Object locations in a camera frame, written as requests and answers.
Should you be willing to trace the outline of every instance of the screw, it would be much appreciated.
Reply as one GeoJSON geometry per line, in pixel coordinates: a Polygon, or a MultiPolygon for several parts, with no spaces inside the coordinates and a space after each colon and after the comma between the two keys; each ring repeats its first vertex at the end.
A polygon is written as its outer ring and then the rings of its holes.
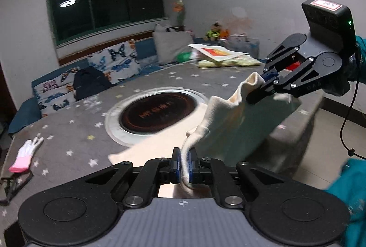
{"type": "Polygon", "coordinates": [[[225,202],[229,205],[236,206],[236,205],[239,205],[240,203],[242,203],[243,199],[236,195],[231,195],[225,199],[225,202]]]}
{"type": "Polygon", "coordinates": [[[143,199],[137,195],[129,196],[125,200],[126,204],[129,204],[130,206],[138,206],[139,204],[142,204],[143,199]]]}

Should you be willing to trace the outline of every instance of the white label sticker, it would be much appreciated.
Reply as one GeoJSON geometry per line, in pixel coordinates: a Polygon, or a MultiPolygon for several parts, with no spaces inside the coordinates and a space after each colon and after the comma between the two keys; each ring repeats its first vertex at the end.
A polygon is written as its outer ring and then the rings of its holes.
{"type": "Polygon", "coordinates": [[[337,9],[342,7],[342,5],[340,5],[340,4],[333,3],[330,1],[326,1],[326,0],[314,0],[310,4],[319,6],[319,7],[325,8],[327,10],[331,10],[331,11],[336,11],[337,9]]]}

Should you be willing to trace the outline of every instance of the window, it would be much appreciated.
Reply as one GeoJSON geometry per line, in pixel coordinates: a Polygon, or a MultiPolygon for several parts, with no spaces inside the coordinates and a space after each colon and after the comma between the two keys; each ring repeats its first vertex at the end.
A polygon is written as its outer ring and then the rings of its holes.
{"type": "Polygon", "coordinates": [[[57,44],[128,23],[164,17],[162,0],[49,0],[57,44]]]}

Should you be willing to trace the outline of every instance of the ceiling light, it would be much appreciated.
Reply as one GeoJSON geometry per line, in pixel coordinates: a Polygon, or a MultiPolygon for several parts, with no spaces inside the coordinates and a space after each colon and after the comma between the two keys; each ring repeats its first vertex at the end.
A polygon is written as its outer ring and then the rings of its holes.
{"type": "Polygon", "coordinates": [[[76,3],[76,0],[67,0],[60,4],[60,7],[67,7],[76,3]]]}

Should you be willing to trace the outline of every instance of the couch armrest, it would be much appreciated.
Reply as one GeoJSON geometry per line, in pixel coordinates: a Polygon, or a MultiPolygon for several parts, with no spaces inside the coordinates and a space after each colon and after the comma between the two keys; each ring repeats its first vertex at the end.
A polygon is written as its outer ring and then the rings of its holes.
{"type": "Polygon", "coordinates": [[[32,124],[42,118],[41,110],[34,97],[22,103],[14,119],[9,125],[8,133],[16,133],[25,126],[32,124]]]}

